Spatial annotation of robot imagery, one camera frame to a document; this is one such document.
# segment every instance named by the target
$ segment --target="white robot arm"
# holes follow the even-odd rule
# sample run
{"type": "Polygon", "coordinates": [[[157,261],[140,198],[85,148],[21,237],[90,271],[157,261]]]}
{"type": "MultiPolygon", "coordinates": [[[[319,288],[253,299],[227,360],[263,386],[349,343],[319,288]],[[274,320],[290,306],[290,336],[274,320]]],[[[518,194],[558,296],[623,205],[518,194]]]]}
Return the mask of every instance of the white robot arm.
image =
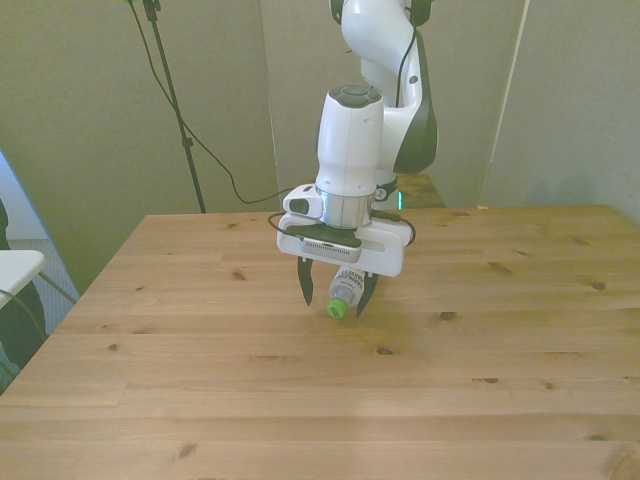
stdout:
{"type": "Polygon", "coordinates": [[[398,216],[374,210],[374,203],[388,198],[395,174],[419,173],[435,158],[437,125],[416,29],[429,18],[431,1],[331,0],[333,17],[370,86],[327,94],[316,182],[297,187],[283,202],[277,243],[299,257],[307,303],[313,260],[367,272],[364,305],[377,275],[394,277],[402,270],[411,231],[398,216]]]}

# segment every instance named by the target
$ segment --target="wood grain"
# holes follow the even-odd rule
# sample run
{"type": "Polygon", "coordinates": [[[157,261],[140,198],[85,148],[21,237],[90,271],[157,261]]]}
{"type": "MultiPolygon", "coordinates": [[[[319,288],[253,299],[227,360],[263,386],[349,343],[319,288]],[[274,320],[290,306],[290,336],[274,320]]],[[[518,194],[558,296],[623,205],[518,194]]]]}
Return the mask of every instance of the wood grain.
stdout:
{"type": "Polygon", "coordinates": [[[342,320],[266,214],[147,217],[0,397],[0,478],[640,478],[640,232],[404,215],[403,273],[342,320]]]}
{"type": "Polygon", "coordinates": [[[442,197],[428,175],[399,175],[404,208],[443,208],[442,197]]]}

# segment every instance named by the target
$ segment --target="black cable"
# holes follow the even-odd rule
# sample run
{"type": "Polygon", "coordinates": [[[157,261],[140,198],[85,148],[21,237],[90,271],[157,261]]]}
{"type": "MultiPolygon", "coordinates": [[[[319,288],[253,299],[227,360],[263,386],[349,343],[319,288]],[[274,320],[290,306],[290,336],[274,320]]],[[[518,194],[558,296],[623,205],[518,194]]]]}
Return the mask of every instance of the black cable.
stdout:
{"type": "Polygon", "coordinates": [[[27,304],[24,303],[18,297],[16,297],[13,293],[9,293],[6,290],[2,290],[1,288],[0,288],[0,293],[3,294],[3,295],[6,295],[7,297],[11,298],[12,300],[15,300],[18,303],[18,305],[20,305],[22,307],[22,309],[25,312],[27,312],[27,315],[29,315],[29,318],[31,318],[31,321],[33,322],[34,327],[36,327],[36,330],[38,330],[38,333],[40,334],[40,336],[42,337],[42,341],[44,342],[47,339],[47,334],[46,334],[46,332],[44,332],[42,330],[42,328],[40,327],[40,324],[38,323],[38,319],[33,314],[31,309],[27,306],[27,304]]]}
{"type": "Polygon", "coordinates": [[[77,302],[76,300],[74,300],[74,298],[69,295],[67,292],[65,292],[62,287],[60,285],[58,285],[56,282],[54,282],[53,280],[51,280],[47,275],[45,275],[43,272],[38,273],[38,275],[40,275],[45,282],[47,282],[49,285],[51,285],[54,289],[56,289],[58,291],[58,293],[60,295],[62,295],[64,298],[66,298],[72,305],[75,305],[77,302]]]}
{"type": "Polygon", "coordinates": [[[409,245],[411,245],[416,240],[416,236],[417,236],[416,227],[414,227],[413,223],[411,223],[406,218],[400,218],[400,221],[402,223],[406,223],[409,226],[409,228],[411,228],[411,240],[409,240],[409,243],[407,243],[407,247],[408,247],[409,245]]]}
{"type": "Polygon", "coordinates": [[[11,371],[11,369],[7,365],[5,365],[5,363],[2,360],[0,360],[0,367],[2,367],[2,369],[6,372],[6,374],[11,377],[11,380],[16,379],[16,375],[11,371]]]}
{"type": "Polygon", "coordinates": [[[404,57],[402,57],[402,61],[400,62],[400,70],[398,70],[398,84],[396,86],[396,108],[400,105],[400,84],[402,83],[402,69],[404,68],[404,62],[407,60],[409,56],[409,52],[413,48],[413,44],[416,41],[416,36],[418,34],[418,28],[413,24],[413,12],[410,8],[405,8],[405,10],[409,11],[409,22],[413,27],[413,36],[411,37],[411,43],[409,43],[409,48],[404,52],[404,57]]]}
{"type": "Polygon", "coordinates": [[[290,233],[287,233],[286,231],[284,231],[283,229],[281,229],[278,225],[276,225],[275,223],[273,223],[271,220],[273,220],[276,217],[281,217],[282,215],[284,215],[287,212],[276,212],[273,215],[270,215],[269,218],[267,218],[267,222],[269,222],[269,225],[271,225],[273,228],[275,228],[276,230],[278,230],[280,233],[284,234],[284,235],[289,235],[290,237],[293,237],[294,235],[291,235],[290,233]]]}
{"type": "MultiPolygon", "coordinates": [[[[128,0],[129,5],[133,8],[133,1],[128,0]]],[[[178,97],[176,96],[176,91],[173,88],[173,81],[171,80],[171,72],[169,71],[169,63],[167,62],[167,57],[164,52],[164,47],[162,45],[162,39],[160,38],[160,31],[158,30],[158,16],[156,15],[156,9],[160,10],[160,5],[158,0],[143,0],[145,11],[147,12],[147,19],[151,22],[151,27],[153,28],[153,33],[156,37],[156,44],[158,45],[158,52],[160,53],[160,60],[162,61],[162,67],[164,68],[164,75],[167,79],[167,85],[169,87],[169,93],[171,94],[171,104],[173,105],[173,110],[176,114],[176,119],[178,120],[178,127],[180,129],[180,135],[182,137],[182,147],[184,148],[184,152],[187,156],[187,163],[189,164],[189,171],[191,172],[191,179],[193,180],[193,187],[196,191],[196,196],[198,198],[198,205],[200,206],[201,213],[207,213],[207,210],[204,205],[204,199],[202,198],[202,190],[200,189],[200,180],[198,179],[198,172],[196,171],[196,166],[193,161],[193,155],[191,154],[191,147],[193,146],[193,140],[187,137],[184,129],[184,122],[182,120],[182,115],[180,114],[180,106],[178,105],[178,97]]]]}
{"type": "Polygon", "coordinates": [[[371,210],[371,218],[381,218],[383,220],[389,220],[391,222],[405,223],[409,226],[409,228],[411,228],[411,240],[409,240],[409,243],[407,243],[406,246],[408,247],[416,240],[416,227],[414,227],[413,223],[411,223],[409,220],[401,217],[397,213],[389,213],[385,212],[384,210],[371,210]]]}
{"type": "MultiPolygon", "coordinates": [[[[144,34],[144,30],[142,30],[142,25],[140,24],[140,19],[138,18],[138,14],[136,13],[136,9],[133,6],[132,0],[128,0],[129,6],[131,7],[131,11],[133,12],[133,16],[136,19],[136,24],[138,25],[138,31],[140,32],[140,36],[142,37],[142,43],[144,44],[144,49],[147,53],[147,59],[149,60],[149,66],[151,67],[151,73],[153,74],[153,77],[156,79],[156,82],[158,83],[158,86],[160,87],[160,90],[162,90],[162,93],[164,93],[165,98],[167,99],[167,102],[169,102],[169,104],[171,105],[171,108],[174,109],[175,111],[175,107],[173,105],[173,102],[171,101],[171,98],[169,97],[169,94],[167,93],[167,90],[164,88],[164,85],[162,85],[162,82],[160,81],[160,78],[158,77],[158,74],[156,73],[156,69],[153,66],[153,59],[151,58],[151,52],[149,51],[149,45],[147,44],[147,38],[144,34]]],[[[235,179],[233,177],[233,174],[231,173],[231,171],[226,167],[226,165],[224,163],[222,163],[222,161],[220,161],[220,159],[211,151],[209,150],[204,143],[202,143],[200,141],[200,139],[197,137],[197,135],[195,133],[193,133],[193,130],[191,130],[191,128],[189,128],[189,125],[187,125],[187,122],[184,121],[184,118],[182,119],[182,124],[184,125],[184,128],[187,130],[187,132],[189,132],[191,134],[191,136],[193,137],[193,139],[196,141],[196,143],[198,145],[200,145],[205,152],[207,152],[217,163],[218,165],[220,165],[222,167],[222,169],[227,173],[227,175],[229,176],[229,179],[231,180],[231,186],[233,187],[233,192],[235,193],[236,197],[238,198],[238,200],[240,200],[242,203],[244,203],[245,205],[251,205],[253,203],[261,203],[261,202],[265,202],[267,200],[272,199],[273,197],[277,197],[283,193],[288,193],[291,190],[293,190],[293,188],[286,188],[278,193],[274,193],[273,195],[269,195],[268,197],[265,198],[261,198],[259,200],[245,200],[244,198],[242,198],[242,196],[240,195],[240,193],[238,192],[238,189],[236,188],[236,182],[235,179]]]]}

